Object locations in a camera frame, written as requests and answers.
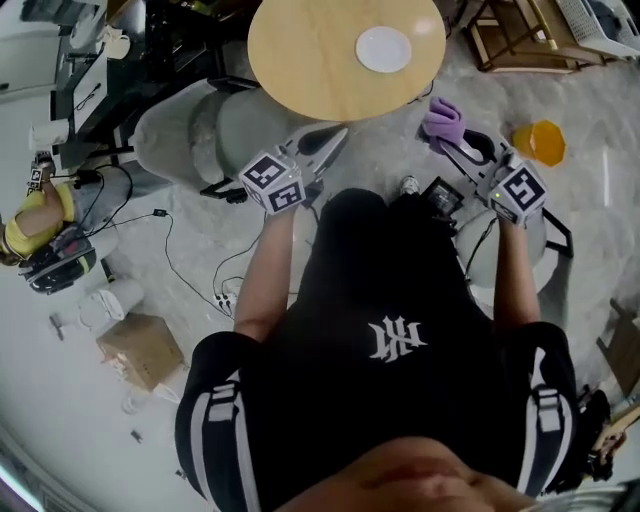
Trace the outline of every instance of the yellow object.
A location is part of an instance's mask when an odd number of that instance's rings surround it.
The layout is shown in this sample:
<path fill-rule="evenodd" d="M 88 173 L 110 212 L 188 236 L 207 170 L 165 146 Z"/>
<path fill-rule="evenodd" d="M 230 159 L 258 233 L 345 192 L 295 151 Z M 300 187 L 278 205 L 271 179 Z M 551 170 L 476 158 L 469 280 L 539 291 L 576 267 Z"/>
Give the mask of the yellow object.
<path fill-rule="evenodd" d="M 376 73 L 358 60 L 358 38 L 378 26 L 411 43 L 411 61 L 397 73 Z M 415 99 L 436 76 L 445 43 L 432 0 L 264 0 L 248 48 L 251 69 L 273 99 L 307 117 L 344 122 Z"/>
<path fill-rule="evenodd" d="M 58 194 L 60 194 L 60 199 L 62 200 L 62 206 L 64 207 L 64 221 L 65 222 L 73 222 L 75 207 L 73 205 L 73 198 L 71 197 L 71 190 L 66 183 L 62 185 L 58 185 L 56 187 Z M 43 206 L 45 202 L 44 193 L 41 191 L 36 191 L 30 194 L 22 203 L 22 206 L 18 209 L 16 215 L 18 213 L 32 210 L 33 208 L 37 208 L 38 206 Z M 60 222 L 57 226 L 54 226 L 42 233 L 38 233 L 35 236 L 25 236 L 18 224 L 16 223 L 16 217 L 14 216 L 5 228 L 6 240 L 11 249 L 17 252 L 23 258 L 28 258 L 34 252 L 36 252 L 41 247 L 45 246 L 54 236 L 56 236 L 60 230 L 62 229 L 62 222 Z M 0 244 L 2 246 L 2 251 L 5 254 L 11 254 L 5 246 L 4 243 Z"/>
<path fill-rule="evenodd" d="M 523 156 L 549 167 L 562 162 L 567 151 L 562 130 L 547 120 L 518 128 L 513 145 Z"/>

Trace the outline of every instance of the white chair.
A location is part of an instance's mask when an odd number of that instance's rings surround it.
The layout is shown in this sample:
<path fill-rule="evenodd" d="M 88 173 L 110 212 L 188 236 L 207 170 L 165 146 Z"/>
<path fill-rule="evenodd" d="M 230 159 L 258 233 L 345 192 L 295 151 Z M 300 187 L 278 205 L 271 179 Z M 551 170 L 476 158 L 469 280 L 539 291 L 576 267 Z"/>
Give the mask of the white chair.
<path fill-rule="evenodd" d="M 493 305 L 498 266 L 498 226 L 494 226 L 480 246 L 478 242 L 495 216 L 495 212 L 490 210 L 481 213 L 465 224 L 455 237 L 460 264 L 465 271 L 468 268 L 471 293 L 485 313 L 490 313 Z M 549 226 L 564 236 L 565 245 L 548 240 Z M 543 210 L 528 223 L 527 235 L 542 319 L 566 328 L 567 291 L 573 261 L 571 231 Z"/>

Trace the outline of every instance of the round wooden table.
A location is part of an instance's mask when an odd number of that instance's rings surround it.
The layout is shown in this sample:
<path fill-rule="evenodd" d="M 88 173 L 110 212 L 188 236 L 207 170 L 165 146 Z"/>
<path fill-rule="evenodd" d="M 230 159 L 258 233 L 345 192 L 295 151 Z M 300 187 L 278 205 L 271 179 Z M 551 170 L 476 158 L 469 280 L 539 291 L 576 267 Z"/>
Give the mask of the round wooden table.
<path fill-rule="evenodd" d="M 411 62 L 397 73 L 365 68 L 356 42 L 366 30 L 404 33 Z M 445 30 L 432 0 L 264 0 L 249 32 L 249 60 L 264 89 L 315 119 L 356 121 L 395 110 L 433 80 Z"/>

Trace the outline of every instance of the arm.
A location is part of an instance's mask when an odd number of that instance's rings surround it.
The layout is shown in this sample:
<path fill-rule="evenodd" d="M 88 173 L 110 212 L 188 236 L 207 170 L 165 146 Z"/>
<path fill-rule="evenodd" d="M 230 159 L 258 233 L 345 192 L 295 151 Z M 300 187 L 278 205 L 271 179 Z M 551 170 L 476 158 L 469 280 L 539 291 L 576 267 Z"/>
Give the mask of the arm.
<path fill-rule="evenodd" d="M 500 219 L 500 249 L 494 298 L 497 332 L 540 321 L 540 305 L 527 250 L 527 233 Z"/>
<path fill-rule="evenodd" d="M 44 205 L 20 212 L 16 224 L 26 237 L 35 236 L 57 226 L 64 219 L 64 206 L 60 194 L 51 184 L 48 170 L 43 171 L 42 192 Z"/>
<path fill-rule="evenodd" d="M 287 310 L 295 208 L 268 217 L 236 305 L 234 331 L 264 341 Z"/>

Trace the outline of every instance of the desk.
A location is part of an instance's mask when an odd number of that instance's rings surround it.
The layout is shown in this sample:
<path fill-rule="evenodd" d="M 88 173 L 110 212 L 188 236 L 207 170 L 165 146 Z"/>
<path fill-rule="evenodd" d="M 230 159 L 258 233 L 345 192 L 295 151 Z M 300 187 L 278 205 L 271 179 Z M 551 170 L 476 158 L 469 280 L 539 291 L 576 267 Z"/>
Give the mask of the desk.
<path fill-rule="evenodd" d="M 358 37 L 389 26 L 411 41 L 397 73 L 365 68 Z M 249 31 L 249 60 L 260 85 L 308 117 L 356 121 L 391 112 L 435 77 L 445 49 L 444 23 L 431 0 L 264 0 Z"/>
<path fill-rule="evenodd" d="M 72 121 L 68 142 L 55 149 L 62 168 L 81 165 L 123 123 L 126 140 L 142 112 L 158 101 L 201 78 L 225 74 L 221 45 L 230 35 L 213 18 L 168 2 L 129 0 L 110 24 L 129 36 L 131 49 L 122 60 L 107 60 L 101 101 L 87 105 L 90 112 L 82 116 L 81 126 L 74 124 L 73 96 L 91 64 L 73 71 L 63 65 L 58 73 L 51 118 Z M 63 53 L 70 49 L 67 39 L 63 39 Z"/>

